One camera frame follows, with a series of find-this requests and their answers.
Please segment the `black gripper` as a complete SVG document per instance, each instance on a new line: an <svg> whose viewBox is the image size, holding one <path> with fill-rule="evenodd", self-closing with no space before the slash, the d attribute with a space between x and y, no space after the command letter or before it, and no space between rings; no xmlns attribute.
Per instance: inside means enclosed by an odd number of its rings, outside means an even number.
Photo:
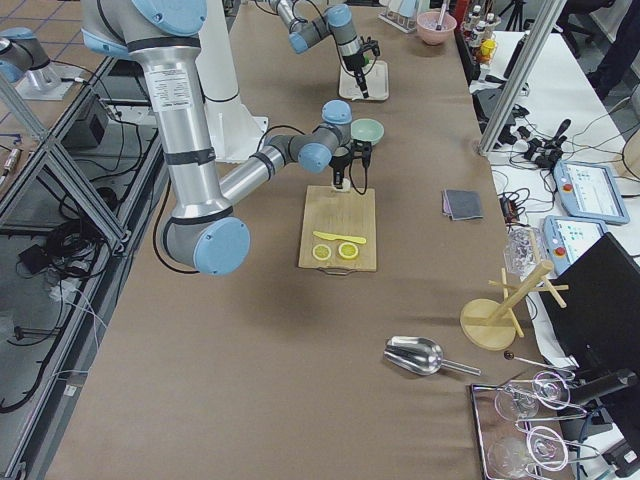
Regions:
<svg viewBox="0 0 640 480"><path fill-rule="evenodd" d="M352 162L351 150L347 147L339 147L332 156L329 166L332 170L332 187L347 189L347 179L344 170Z"/></svg>
<svg viewBox="0 0 640 480"><path fill-rule="evenodd" d="M365 56L361 52L352 55L342 55L342 60L347 71L354 71L354 80L357 85L358 94L364 98L369 97L366 74L362 70L365 67Z"/></svg>

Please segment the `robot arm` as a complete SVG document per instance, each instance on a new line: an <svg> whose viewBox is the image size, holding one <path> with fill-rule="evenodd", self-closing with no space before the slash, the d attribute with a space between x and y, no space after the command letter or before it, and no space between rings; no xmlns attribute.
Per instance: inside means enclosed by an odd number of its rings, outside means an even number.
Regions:
<svg viewBox="0 0 640 480"><path fill-rule="evenodd" d="M350 7L337 4L328 7L313 20L296 13L296 1L275 0L267 4L288 28L291 47L297 53L303 53L327 37L332 37L346 72L355 78L363 97L369 97L364 68L368 63L365 56L371 51L375 58L380 55L377 40L364 38L356 32Z"/></svg>
<svg viewBox="0 0 640 480"><path fill-rule="evenodd" d="M306 135L277 135L224 177L218 175L202 85L200 53L212 34L229 43L223 10L212 1L84 1L85 45L137 62L143 72L176 204L163 226L169 257L209 275L226 275L245 260L248 227L233 207L295 162L319 173L351 141L351 108L332 100Z"/></svg>

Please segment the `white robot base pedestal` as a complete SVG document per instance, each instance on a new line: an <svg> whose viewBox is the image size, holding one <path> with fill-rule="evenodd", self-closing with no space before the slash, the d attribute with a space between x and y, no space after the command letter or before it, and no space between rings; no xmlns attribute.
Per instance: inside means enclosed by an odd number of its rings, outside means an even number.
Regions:
<svg viewBox="0 0 640 480"><path fill-rule="evenodd" d="M206 6L196 66L209 135L217 161L243 163L258 148L269 120L252 115L241 100L223 4L208 0Z"/></svg>

